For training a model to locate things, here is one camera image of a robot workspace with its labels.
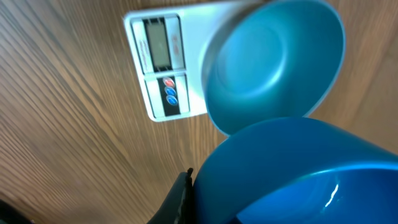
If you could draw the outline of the blue plastic measuring scoop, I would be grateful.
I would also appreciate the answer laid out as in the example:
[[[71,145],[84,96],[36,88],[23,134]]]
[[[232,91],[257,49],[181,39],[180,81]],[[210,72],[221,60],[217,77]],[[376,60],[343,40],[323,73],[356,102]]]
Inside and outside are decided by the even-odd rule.
[[[195,183],[198,223],[396,223],[397,156],[309,118],[231,135]]]

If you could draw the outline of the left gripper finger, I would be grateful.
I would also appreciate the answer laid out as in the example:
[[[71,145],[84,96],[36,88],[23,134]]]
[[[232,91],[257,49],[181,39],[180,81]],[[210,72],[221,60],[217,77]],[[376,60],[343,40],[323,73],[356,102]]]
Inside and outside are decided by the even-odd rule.
[[[162,205],[147,224],[194,224],[193,168],[181,172]]]

